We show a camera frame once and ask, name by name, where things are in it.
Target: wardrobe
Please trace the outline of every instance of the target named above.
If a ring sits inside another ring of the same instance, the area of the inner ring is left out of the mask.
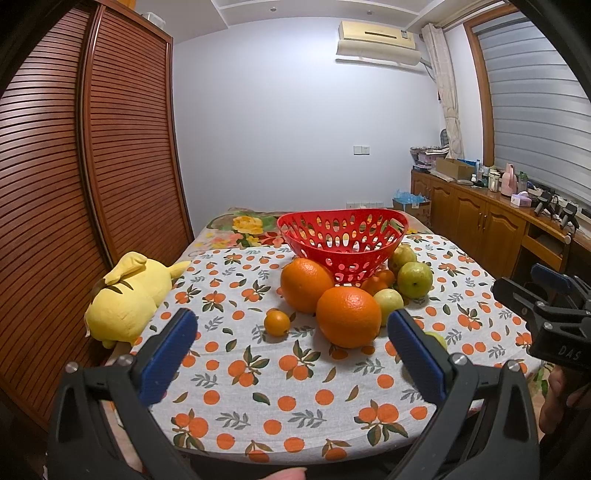
[[[176,153],[172,38],[81,2],[0,99],[0,400],[44,430],[85,338],[95,282],[128,251],[170,265],[193,240]]]

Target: red basket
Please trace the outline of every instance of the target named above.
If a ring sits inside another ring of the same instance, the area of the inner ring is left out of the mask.
[[[296,255],[325,265],[339,284],[373,275],[408,229],[404,214],[383,208],[287,213],[277,225]]]

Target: plush toy ear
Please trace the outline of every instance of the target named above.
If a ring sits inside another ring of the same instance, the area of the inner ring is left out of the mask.
[[[191,264],[190,261],[186,261],[186,262],[175,263],[174,265],[170,266],[168,268],[168,271],[170,272],[170,278],[172,278],[173,280],[175,280],[176,278],[179,278],[184,273],[184,271],[189,267],[190,264]]]
[[[137,252],[126,253],[123,257],[121,257],[121,260],[117,262],[115,268],[103,277],[105,279],[105,284],[114,285],[121,279],[121,277],[129,275],[130,273],[133,273],[143,267],[147,261],[148,257],[145,255],[139,254]]]

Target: yellow plush toy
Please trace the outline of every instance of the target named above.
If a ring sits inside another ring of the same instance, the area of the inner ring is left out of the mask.
[[[129,252],[92,289],[84,315],[86,336],[113,348],[133,342],[144,330],[166,294],[191,262],[165,267],[142,254]]]

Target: window blind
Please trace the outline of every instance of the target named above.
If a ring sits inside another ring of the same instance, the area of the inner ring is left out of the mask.
[[[520,12],[473,31],[491,86],[495,164],[591,204],[591,103],[573,72]]]

